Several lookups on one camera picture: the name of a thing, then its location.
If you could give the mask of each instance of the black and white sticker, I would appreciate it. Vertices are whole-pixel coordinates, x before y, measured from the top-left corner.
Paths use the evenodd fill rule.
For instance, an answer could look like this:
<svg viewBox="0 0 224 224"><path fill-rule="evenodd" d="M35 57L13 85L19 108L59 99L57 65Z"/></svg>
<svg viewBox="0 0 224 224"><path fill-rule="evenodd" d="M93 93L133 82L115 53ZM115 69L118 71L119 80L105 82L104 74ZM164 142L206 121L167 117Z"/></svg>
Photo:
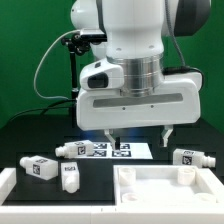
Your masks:
<svg viewBox="0 0 224 224"><path fill-rule="evenodd" d="M107 149L107 143L94 144L94 149Z"/></svg>
<svg viewBox="0 0 224 224"><path fill-rule="evenodd" d="M83 142L75 142L76 145L84 145Z"/></svg>
<svg viewBox="0 0 224 224"><path fill-rule="evenodd" d="M131 157L130 151L112 151L112 157Z"/></svg>
<svg viewBox="0 0 224 224"><path fill-rule="evenodd" d="M191 165L192 164L192 157L191 156L183 156L182 164Z"/></svg>
<svg viewBox="0 0 224 224"><path fill-rule="evenodd" d="M40 175L40 166L33 164L33 173Z"/></svg>
<svg viewBox="0 0 224 224"><path fill-rule="evenodd" d="M67 167L65 167L65 171L73 171L73 170L75 170L74 166L67 166Z"/></svg>
<svg viewBox="0 0 224 224"><path fill-rule="evenodd" d="M48 160L47 159L38 159L36 162L37 163L46 163Z"/></svg>
<svg viewBox="0 0 224 224"><path fill-rule="evenodd" d="M121 144L120 149L130 149L130 144Z"/></svg>
<svg viewBox="0 0 224 224"><path fill-rule="evenodd" d="M184 155L192 156L192 155L194 155L194 151L187 151L187 150L185 150L184 151Z"/></svg>
<svg viewBox="0 0 224 224"><path fill-rule="evenodd" d="M85 146L78 147L78 155L85 155L85 154L86 154L86 147Z"/></svg>
<svg viewBox="0 0 224 224"><path fill-rule="evenodd" d="M94 157L106 157L107 156L107 151L105 151L105 150L95 150L93 156Z"/></svg>

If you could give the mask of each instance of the black table surface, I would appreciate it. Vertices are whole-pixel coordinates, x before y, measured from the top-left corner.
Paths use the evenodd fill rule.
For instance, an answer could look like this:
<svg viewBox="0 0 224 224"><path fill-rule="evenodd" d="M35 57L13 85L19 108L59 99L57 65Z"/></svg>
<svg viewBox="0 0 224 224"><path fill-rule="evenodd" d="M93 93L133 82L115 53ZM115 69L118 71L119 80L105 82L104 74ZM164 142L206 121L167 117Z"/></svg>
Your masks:
<svg viewBox="0 0 224 224"><path fill-rule="evenodd" d="M153 160L56 158L55 148L65 142L91 140L108 142L103 131L80 130L70 116L21 116L0 129L0 170L16 167L17 184L4 205L113 205L114 165L171 165L176 148L203 151L216 157L213 173L224 183L224 134L203 119L195 124L175 125L167 148L160 147L162 127L119 129L121 142L146 142ZM62 162L76 161L80 172L80 190L62 191L59 176L45 181L25 174L19 161L24 156L43 156Z"/></svg>

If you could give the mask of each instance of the white plastic container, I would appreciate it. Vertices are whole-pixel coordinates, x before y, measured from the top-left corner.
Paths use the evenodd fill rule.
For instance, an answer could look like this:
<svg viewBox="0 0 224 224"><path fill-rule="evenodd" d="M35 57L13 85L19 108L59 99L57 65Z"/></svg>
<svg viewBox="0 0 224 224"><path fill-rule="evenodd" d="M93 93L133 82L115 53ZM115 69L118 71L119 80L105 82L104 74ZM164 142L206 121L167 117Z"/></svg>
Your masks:
<svg viewBox="0 0 224 224"><path fill-rule="evenodd" d="M94 144L89 141L67 142L64 146L56 148L57 157L65 157L66 159L74 159L77 157L91 156L94 151Z"/></svg>
<svg viewBox="0 0 224 224"><path fill-rule="evenodd" d="M134 185L120 182L120 169L125 168L135 170ZM118 207L166 207L167 211L185 207L185 212L188 212L193 207L195 211L198 205L223 209L224 202L223 184L210 169L196 166L114 166L114 192Z"/></svg>
<svg viewBox="0 0 224 224"><path fill-rule="evenodd" d="M205 156L204 152L176 149L173 152L173 165L190 165L202 167L215 167L216 159Z"/></svg>
<svg viewBox="0 0 224 224"><path fill-rule="evenodd" d="M26 169L27 174L44 180L58 176L58 162L41 156L23 157L20 166Z"/></svg>
<svg viewBox="0 0 224 224"><path fill-rule="evenodd" d="M77 163L61 164L61 181L63 191L68 193L75 193L80 188Z"/></svg>

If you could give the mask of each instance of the small white bottle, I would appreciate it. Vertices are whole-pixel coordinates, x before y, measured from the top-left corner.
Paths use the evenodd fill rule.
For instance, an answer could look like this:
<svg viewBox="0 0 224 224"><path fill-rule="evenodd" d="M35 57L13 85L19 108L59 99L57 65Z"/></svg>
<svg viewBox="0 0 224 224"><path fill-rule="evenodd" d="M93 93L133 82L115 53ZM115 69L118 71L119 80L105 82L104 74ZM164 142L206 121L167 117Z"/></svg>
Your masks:
<svg viewBox="0 0 224 224"><path fill-rule="evenodd" d="M74 159L83 156L92 156L94 151L94 144L89 141L67 142L64 146L56 148L55 154L57 157L64 157L66 159Z"/></svg>
<svg viewBox="0 0 224 224"><path fill-rule="evenodd" d="M190 165L202 167L215 167L216 159L205 156L204 152L176 149L173 152L173 165Z"/></svg>
<svg viewBox="0 0 224 224"><path fill-rule="evenodd" d="M23 157L20 166L26 173L44 180L58 176L58 162L41 156Z"/></svg>
<svg viewBox="0 0 224 224"><path fill-rule="evenodd" d="M61 164L61 181L63 191L72 194L79 188L79 170L76 162Z"/></svg>

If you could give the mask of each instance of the black cable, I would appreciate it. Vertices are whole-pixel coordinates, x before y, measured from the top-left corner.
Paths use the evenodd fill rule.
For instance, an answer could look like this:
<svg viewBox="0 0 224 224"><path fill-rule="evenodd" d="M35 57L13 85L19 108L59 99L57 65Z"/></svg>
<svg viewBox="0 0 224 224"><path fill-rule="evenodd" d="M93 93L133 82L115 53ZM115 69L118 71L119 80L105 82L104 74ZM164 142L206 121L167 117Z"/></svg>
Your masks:
<svg viewBox="0 0 224 224"><path fill-rule="evenodd" d="M163 74L164 75L173 75L173 74L176 74L176 73L188 73L188 72L192 72L192 71L195 71L195 72L198 72L198 73L204 75L203 72L200 69L193 68L193 67L190 67L190 66L167 67L167 68L163 69Z"/></svg>
<svg viewBox="0 0 224 224"><path fill-rule="evenodd" d="M64 103L71 103L71 102L76 102L76 100L75 100L75 99L73 99L73 100L61 100L61 101L52 103L52 104L50 104L46 109L44 109L44 110L40 113L40 115L44 115L44 114L45 114L50 108L52 108L52 107L55 107L55 106L57 106L57 105L64 104Z"/></svg>
<svg viewBox="0 0 224 224"><path fill-rule="evenodd" d="M8 120L8 123L12 122L15 118L17 118L17 117L19 117L19 116L21 116L23 114L26 114L26 113L31 113L31 112L36 112L36 111L42 111L42 110L46 110L46 109L48 109L48 110L68 109L71 106L66 106L66 107L50 107L50 108L35 108L35 109L30 109L30 110L24 110L24 111L21 111L21 112L15 114L13 117L11 117Z"/></svg>

